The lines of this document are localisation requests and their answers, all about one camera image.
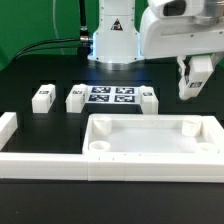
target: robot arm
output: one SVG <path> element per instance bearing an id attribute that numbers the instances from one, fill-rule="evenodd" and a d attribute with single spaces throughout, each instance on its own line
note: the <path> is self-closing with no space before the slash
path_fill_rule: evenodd
<path id="1" fill-rule="evenodd" d="M 99 27 L 94 33 L 90 62 L 108 69 L 125 69 L 142 60 L 134 26 L 135 0 L 100 0 Z"/>
<path id="2" fill-rule="evenodd" d="M 177 57 L 180 98 L 196 97 L 224 52 L 224 1 L 149 0 L 143 14 L 141 52 L 146 59 Z M 187 55 L 211 54 L 192 57 Z"/>

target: white block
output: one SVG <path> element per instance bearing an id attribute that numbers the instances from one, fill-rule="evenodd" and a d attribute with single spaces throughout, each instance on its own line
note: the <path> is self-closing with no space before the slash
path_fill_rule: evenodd
<path id="1" fill-rule="evenodd" d="M 42 85 L 32 99 L 33 113 L 48 113 L 55 97 L 55 85 Z"/>
<path id="2" fill-rule="evenodd" d="M 158 114 L 159 101 L 152 87 L 139 87 L 139 97 L 143 114 Z"/>
<path id="3" fill-rule="evenodd" d="M 5 146 L 17 129 L 16 113 L 4 113 L 0 118 L 0 150 Z"/>
<path id="4" fill-rule="evenodd" d="M 67 113 L 81 113 L 88 96 L 88 88 L 84 84 L 73 86 L 66 99 Z"/>
<path id="5" fill-rule="evenodd" d="M 210 56 L 192 57 L 189 65 L 189 76 L 183 76 L 179 83 L 182 100 L 197 97 L 214 71 Z"/>

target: white 3d-printed tray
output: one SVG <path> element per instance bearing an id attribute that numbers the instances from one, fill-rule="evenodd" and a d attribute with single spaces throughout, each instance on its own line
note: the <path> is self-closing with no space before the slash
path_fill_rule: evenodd
<path id="1" fill-rule="evenodd" d="M 5 144 L 12 125 L 0 121 Z M 223 152 L 214 117 L 95 114 L 82 155 L 1 152 L 0 178 L 224 182 Z"/>
<path id="2" fill-rule="evenodd" d="M 89 180 L 224 182 L 224 131 L 214 117 L 92 115 Z"/>

